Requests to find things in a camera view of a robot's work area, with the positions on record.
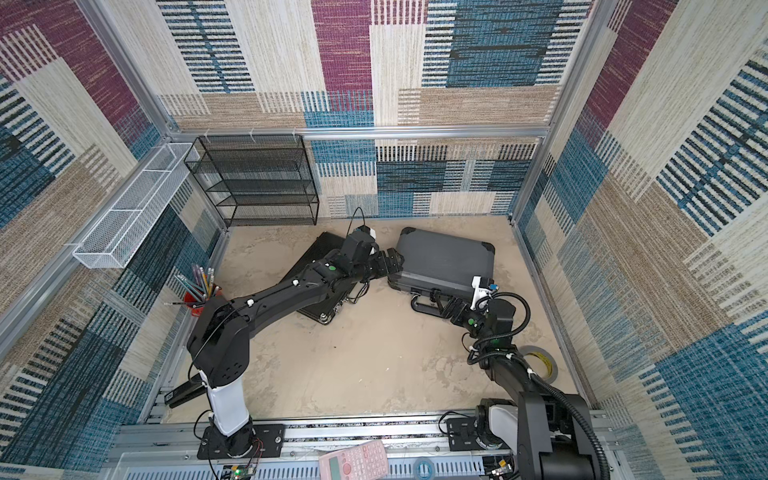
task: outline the blue tape roll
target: blue tape roll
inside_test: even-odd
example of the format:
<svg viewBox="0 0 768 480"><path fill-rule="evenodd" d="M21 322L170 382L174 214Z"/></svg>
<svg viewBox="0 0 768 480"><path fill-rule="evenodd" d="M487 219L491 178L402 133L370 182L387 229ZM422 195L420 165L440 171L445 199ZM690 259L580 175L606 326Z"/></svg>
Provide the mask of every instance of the blue tape roll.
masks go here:
<svg viewBox="0 0 768 480"><path fill-rule="evenodd" d="M433 480L435 477L435 465L429 458L417 458L413 464L413 478L416 480Z"/></svg>

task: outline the white wire mesh basket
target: white wire mesh basket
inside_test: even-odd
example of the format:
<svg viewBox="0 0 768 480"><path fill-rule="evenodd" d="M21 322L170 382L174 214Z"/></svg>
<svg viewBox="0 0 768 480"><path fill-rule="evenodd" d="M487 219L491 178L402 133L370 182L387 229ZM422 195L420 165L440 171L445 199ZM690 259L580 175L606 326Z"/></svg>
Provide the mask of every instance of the white wire mesh basket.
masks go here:
<svg viewBox="0 0 768 480"><path fill-rule="evenodd" d="M125 268L187 178L192 144L165 144L131 181L73 255L87 268Z"/></svg>

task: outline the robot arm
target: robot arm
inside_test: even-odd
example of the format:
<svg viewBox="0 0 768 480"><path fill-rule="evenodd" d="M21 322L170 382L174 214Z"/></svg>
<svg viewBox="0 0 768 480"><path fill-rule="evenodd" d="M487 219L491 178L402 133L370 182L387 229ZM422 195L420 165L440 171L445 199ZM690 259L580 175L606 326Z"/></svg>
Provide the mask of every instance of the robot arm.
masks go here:
<svg viewBox="0 0 768 480"><path fill-rule="evenodd" d="M253 444L253 428L243 397L242 375L248 367L249 340L278 319L331 293L349 291L355 283L400 271L400 255L394 249L380 251L373 234L368 227L360 227L347 236L340 249L266 290L231 301L221 297L209 300L187 341L200 380L175 389L166 403L180 405L205 388L220 443L233 458L247 454ZM184 399L174 400L179 395Z"/></svg>
<svg viewBox="0 0 768 480"><path fill-rule="evenodd" d="M437 302L437 309L425 312L416 304L415 310L466 328L477 339L467 363L484 369L517 407L515 412L509 402L484 400L476 411L478 442L506 442L516 451L518 470L525 480L608 480L607 459L592 429L585 400L547 384L512 342L530 321L528 303L515 293L498 292L491 279L475 277L472 285L471 303L453 297L445 307ZM504 296L523 303L525 318L517 328L512 328L515 308Z"/></svg>

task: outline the patterned carpet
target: patterned carpet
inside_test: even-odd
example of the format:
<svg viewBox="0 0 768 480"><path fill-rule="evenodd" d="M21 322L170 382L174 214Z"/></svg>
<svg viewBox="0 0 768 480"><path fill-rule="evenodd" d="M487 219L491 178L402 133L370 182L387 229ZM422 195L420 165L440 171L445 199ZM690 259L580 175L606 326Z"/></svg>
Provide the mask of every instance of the patterned carpet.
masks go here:
<svg viewBox="0 0 768 480"><path fill-rule="evenodd" d="M519 224L637 478L768 478L767 19L621 0Z"/></svg>
<svg viewBox="0 0 768 480"><path fill-rule="evenodd" d="M186 313L165 305L180 299L173 274L207 265L220 233L188 182L125 270L80 266L3 359L3 462L98 472L118 427L138 420Z"/></svg>
<svg viewBox="0 0 768 480"><path fill-rule="evenodd" d="M182 131L546 124L591 9L591 0L104 3ZM442 150L423 154L424 143ZM320 216L507 214L538 139L459 143L313 141ZM499 153L520 144L525 154Z"/></svg>

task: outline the blue striped carpet pattern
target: blue striped carpet pattern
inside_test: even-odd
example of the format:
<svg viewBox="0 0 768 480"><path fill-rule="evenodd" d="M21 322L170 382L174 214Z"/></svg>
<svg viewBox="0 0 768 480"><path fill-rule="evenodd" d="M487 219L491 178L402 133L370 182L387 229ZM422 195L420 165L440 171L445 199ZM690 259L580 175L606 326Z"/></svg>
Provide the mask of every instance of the blue striped carpet pattern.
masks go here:
<svg viewBox="0 0 768 480"><path fill-rule="evenodd" d="M169 280L206 266L218 241L193 235L209 221L195 201L185 184L124 270L80 267L17 342L2 365L19 371L0 386L0 461L98 472L119 426L138 420L186 313L164 306L179 301ZM156 356L136 360L147 342Z"/></svg>
<svg viewBox="0 0 768 480"><path fill-rule="evenodd" d="M768 5L702 5L618 2L518 224L635 478L768 478Z"/></svg>

